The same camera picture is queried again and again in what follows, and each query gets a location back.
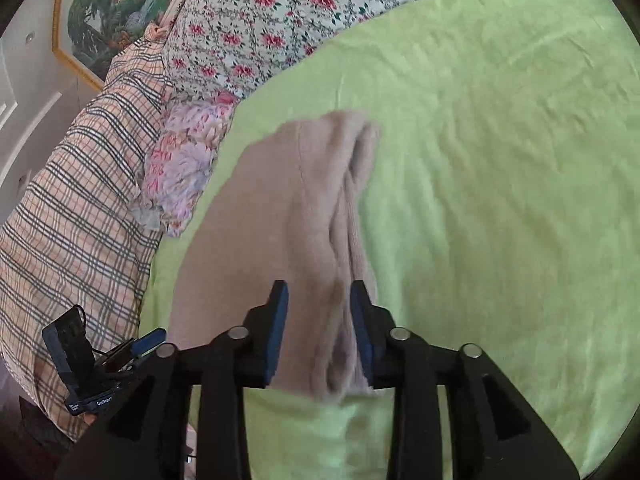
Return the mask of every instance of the beige sweater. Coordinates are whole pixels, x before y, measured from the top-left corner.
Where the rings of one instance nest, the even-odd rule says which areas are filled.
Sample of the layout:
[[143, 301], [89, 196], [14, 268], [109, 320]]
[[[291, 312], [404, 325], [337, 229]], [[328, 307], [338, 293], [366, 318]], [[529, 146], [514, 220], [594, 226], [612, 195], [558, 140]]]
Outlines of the beige sweater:
[[321, 400], [366, 391], [349, 288], [376, 283], [358, 222], [378, 127], [357, 112], [291, 121], [244, 150], [178, 274], [168, 338], [209, 343], [264, 304], [274, 280], [289, 309], [272, 385]]

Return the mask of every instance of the floral fabric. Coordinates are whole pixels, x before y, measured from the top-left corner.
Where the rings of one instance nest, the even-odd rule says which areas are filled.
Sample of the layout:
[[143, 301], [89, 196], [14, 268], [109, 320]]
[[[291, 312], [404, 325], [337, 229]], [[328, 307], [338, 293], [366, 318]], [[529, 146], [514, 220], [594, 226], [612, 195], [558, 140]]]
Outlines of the floral fabric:
[[206, 101], [177, 101], [146, 156], [142, 194], [132, 213], [151, 229], [178, 236], [209, 180], [218, 147], [226, 134], [237, 98], [220, 92]]
[[238, 98], [355, 23], [411, 0], [185, 0], [163, 51], [193, 96]]

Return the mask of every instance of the landscape painting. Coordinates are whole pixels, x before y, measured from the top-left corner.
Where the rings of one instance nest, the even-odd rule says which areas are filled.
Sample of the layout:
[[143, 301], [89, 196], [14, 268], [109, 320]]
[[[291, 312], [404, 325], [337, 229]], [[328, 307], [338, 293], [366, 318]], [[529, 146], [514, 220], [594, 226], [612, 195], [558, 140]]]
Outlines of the landscape painting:
[[171, 0], [56, 0], [53, 50], [101, 88], [111, 59], [162, 19]]

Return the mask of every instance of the striped pillowcase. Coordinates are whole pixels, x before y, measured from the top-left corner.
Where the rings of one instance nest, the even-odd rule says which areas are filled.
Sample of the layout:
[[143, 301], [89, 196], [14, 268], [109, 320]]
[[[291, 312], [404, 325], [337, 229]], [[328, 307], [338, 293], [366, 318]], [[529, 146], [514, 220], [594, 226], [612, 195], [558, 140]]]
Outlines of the striped pillowcase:
[[0, 351], [23, 389], [72, 439], [81, 418], [41, 330], [73, 304], [106, 351], [136, 336], [140, 304], [160, 235], [140, 227], [129, 203], [140, 193], [145, 154], [158, 140], [172, 87], [164, 30], [113, 59], [103, 91], [76, 117], [0, 232]]

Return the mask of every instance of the green blanket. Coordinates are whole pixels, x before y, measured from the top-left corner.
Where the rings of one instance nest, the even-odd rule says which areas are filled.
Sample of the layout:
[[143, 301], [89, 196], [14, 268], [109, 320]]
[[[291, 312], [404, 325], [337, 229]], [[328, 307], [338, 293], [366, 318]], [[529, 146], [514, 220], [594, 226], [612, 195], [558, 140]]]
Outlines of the green blanket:
[[[141, 333], [167, 326], [242, 150], [359, 108], [383, 131], [360, 208], [380, 304], [432, 344], [483, 346], [588, 473], [640, 401], [639, 68], [610, 0], [423, 0], [353, 27], [239, 106], [193, 221], [162, 240]], [[391, 406], [248, 392], [255, 477], [383, 479]]]

